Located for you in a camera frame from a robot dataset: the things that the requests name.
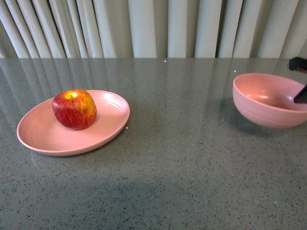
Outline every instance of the gray countertop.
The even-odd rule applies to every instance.
[[[306,229],[307,124],[246,120],[233,79],[303,84],[286,59],[0,59],[0,229]],[[16,129],[34,106],[83,88],[130,105],[126,128],[91,152],[54,157]]]

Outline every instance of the bowl rim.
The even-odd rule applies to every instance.
[[[242,93],[239,88],[236,86],[236,81],[238,78],[241,78],[241,77],[244,77],[245,75],[251,75],[251,74],[257,74],[257,75],[266,75],[266,76],[273,76],[273,77],[277,77],[277,78],[283,78],[283,79],[287,79],[289,81],[293,81],[297,84],[300,84],[302,85],[302,88],[304,87],[304,85],[302,83],[299,83],[293,79],[289,79],[289,78],[285,78],[285,77],[282,77],[282,76],[278,76],[278,75],[274,75],[274,74],[268,74],[268,73],[260,73],[260,72],[255,72],[255,73],[243,73],[243,74],[240,74],[238,76],[235,77],[234,81],[233,81],[233,87],[236,89],[236,91],[241,94],[243,97],[259,104],[259,105],[262,105],[262,106],[265,106],[265,107],[268,107],[268,108],[272,108],[274,110],[278,110],[278,111],[283,111],[283,112],[289,112],[289,113],[293,113],[293,114],[307,114],[307,108],[305,111],[302,111],[302,110],[292,110],[292,109],[282,109],[282,108],[279,108],[279,107],[275,107],[275,106],[272,106],[272,105],[268,105],[268,104],[265,104],[265,103],[262,103],[262,102],[259,102],[251,97],[247,97],[244,93]]]

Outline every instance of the pink bowl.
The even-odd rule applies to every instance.
[[[238,111],[251,122],[271,128],[290,128],[307,121],[307,104],[293,102],[303,87],[280,76],[242,74],[234,79],[233,99]]]

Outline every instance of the black object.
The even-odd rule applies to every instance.
[[[295,57],[289,60],[289,69],[307,73],[307,59]],[[307,104],[307,85],[294,97],[294,103]]]
[[[307,59],[301,57],[290,59],[289,69],[307,73]]]

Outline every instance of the white curtain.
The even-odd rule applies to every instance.
[[[0,58],[307,58],[307,0],[0,0]]]

